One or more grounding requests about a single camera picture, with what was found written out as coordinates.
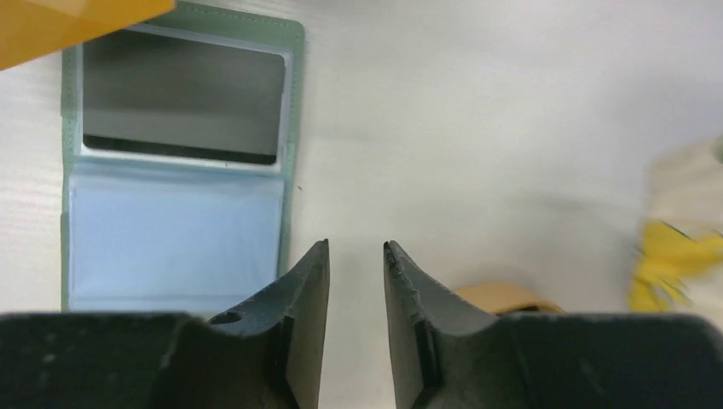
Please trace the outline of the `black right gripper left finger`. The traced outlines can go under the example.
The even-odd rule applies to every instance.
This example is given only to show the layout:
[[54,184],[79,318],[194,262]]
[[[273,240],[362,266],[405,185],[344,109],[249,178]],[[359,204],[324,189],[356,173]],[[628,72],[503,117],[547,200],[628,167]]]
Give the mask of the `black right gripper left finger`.
[[329,244],[203,320],[188,313],[1,318],[4,408],[315,408]]

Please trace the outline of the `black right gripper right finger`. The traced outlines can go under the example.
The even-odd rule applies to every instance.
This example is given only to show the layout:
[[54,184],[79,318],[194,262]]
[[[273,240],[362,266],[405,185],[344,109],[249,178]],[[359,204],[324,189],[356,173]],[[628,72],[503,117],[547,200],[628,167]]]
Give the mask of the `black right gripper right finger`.
[[399,408],[719,408],[722,336],[691,314],[491,314],[384,245]]

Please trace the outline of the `black credit card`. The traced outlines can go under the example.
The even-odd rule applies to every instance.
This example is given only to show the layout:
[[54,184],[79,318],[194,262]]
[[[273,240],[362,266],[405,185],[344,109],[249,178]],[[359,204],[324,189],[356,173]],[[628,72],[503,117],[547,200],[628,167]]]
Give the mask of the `black credit card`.
[[85,146],[276,161],[282,56],[129,30],[85,43],[82,56]]

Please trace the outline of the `yellow oval tray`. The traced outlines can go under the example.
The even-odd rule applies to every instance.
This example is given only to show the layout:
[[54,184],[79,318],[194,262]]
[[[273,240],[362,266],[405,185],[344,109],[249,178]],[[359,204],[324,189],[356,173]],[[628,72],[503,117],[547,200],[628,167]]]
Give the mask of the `yellow oval tray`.
[[491,314],[518,312],[562,313],[555,302],[537,295],[522,286],[491,281],[453,289],[453,293],[471,305]]

